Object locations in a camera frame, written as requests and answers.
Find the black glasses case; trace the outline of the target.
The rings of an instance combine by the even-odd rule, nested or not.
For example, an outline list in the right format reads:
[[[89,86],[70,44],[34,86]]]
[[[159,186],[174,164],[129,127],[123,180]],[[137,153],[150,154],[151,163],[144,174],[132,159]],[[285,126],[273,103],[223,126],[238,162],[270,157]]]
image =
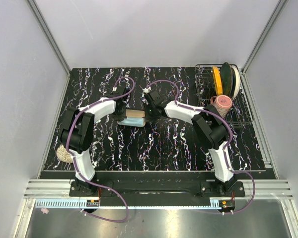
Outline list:
[[[145,119],[145,112],[142,110],[131,110],[127,109],[125,113],[125,118],[144,118]]]

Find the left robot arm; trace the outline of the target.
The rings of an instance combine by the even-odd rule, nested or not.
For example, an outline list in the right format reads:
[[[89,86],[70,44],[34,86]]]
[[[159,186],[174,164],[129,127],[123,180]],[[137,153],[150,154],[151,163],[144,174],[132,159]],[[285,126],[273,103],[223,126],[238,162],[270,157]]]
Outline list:
[[[110,114],[122,115],[124,101],[130,93],[130,88],[115,86],[111,94],[98,101],[79,109],[70,107],[65,111],[59,139],[73,158],[76,180],[81,182],[80,191],[86,196],[93,196],[97,192],[97,184],[92,181],[95,170],[89,153],[94,123]]]

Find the light blue cleaning cloth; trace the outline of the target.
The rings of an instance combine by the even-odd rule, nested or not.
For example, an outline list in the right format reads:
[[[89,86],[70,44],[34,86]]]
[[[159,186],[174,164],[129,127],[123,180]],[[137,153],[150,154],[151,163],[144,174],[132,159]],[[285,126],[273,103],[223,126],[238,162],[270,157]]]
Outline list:
[[[145,126],[146,122],[144,118],[131,118],[127,117],[122,121],[118,122],[119,125],[124,126],[134,126],[134,127],[143,127]]]

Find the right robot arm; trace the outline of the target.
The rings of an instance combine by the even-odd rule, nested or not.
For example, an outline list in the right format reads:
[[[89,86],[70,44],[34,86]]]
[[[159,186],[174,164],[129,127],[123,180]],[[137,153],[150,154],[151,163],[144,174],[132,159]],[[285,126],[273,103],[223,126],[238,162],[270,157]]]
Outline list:
[[[211,190],[220,196],[233,191],[236,178],[228,161],[227,146],[232,138],[228,124],[213,105],[194,107],[163,97],[155,90],[144,93],[146,115],[158,119],[174,118],[192,124],[204,149],[208,149],[215,168],[216,181]]]

